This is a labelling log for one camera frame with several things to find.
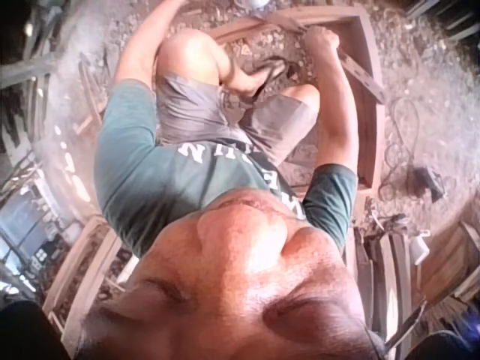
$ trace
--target gray shorts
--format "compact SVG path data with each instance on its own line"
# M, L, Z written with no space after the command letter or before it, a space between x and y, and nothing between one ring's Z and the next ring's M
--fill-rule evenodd
M160 140L178 144L230 139L255 145L280 165L317 122L318 113L292 97L277 94L248 109L231 125L221 109L222 88L174 73L157 83Z

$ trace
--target t-shirt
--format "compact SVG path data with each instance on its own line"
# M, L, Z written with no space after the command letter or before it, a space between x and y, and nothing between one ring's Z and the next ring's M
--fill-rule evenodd
M135 80L113 89L97 139L97 201L117 235L141 257L168 224L235 188L271 191L298 218L344 245L357 178L319 167L303 202L255 146L230 139L157 145L155 96Z

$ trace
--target ground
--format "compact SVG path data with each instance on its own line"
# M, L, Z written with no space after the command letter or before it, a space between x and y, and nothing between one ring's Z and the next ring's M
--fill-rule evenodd
M89 114L78 72L80 52L88 59L88 70L100 85L94 97L101 103L107 98L111 73L128 37L159 0L84 2L84 7L64 28L65 33L71 29L70 39L58 71L50 80L46 135L36 145L37 153L43 155L44 171L54 184L54 191L67 200L64 206L82 219L100 212L93 185L95 135L99 124L93 121L77 134ZM325 1L272 0L269 8L286 8L302 2L321 4ZM427 17L408 20L401 8L387 1L358 2L370 14L388 95L385 123L385 149L388 150L383 177L389 174L390 166L400 164L376 200L378 211L383 216L404 212L414 219L417 228L429 229L435 235L458 218L479 189L480 79L476 75L476 64L461 45L447 39L433 20ZM193 10L186 9L184 16L173 24L171 33L184 27L206 30L245 15L237 7L216 6L215 1L205 1L201 14L196 8L192 5L189 9ZM245 67L251 68L260 60L260 49L263 57L276 53L304 65L298 77L270 85L267 95L287 85L313 79L301 43L292 35L276 31L230 44L228 50L238 56ZM235 99L231 106L236 106ZM407 149L412 152L410 160ZM68 166L66 153L73 158L74 169ZM446 198L432 204L428 195L416 199L407 194L407 170L411 164L429 166L439 173L447 191ZM290 171L288 166L280 168L289 172L287 180L305 183L311 169L300 166Z

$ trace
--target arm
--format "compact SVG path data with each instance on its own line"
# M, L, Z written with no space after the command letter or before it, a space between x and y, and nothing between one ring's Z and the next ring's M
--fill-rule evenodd
M187 0L163 0L146 18L128 41L117 67L115 82L139 80L152 87L153 65L158 47L167 34L170 23Z
M338 36L322 27L309 29L305 43L313 57L320 91L317 166L340 164L357 173L359 130L355 99L338 58Z

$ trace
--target man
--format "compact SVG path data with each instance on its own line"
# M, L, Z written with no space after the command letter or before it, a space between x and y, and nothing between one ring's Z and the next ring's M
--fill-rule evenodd
M184 3L162 1L117 69L98 137L97 198L141 260L126 293L88 316L77 358L379 359L339 251L359 137L338 36L316 27L304 39L319 92L288 88L228 125L220 85L252 96L272 74L247 75L201 31L166 39ZM318 168L299 202L276 166L320 104Z

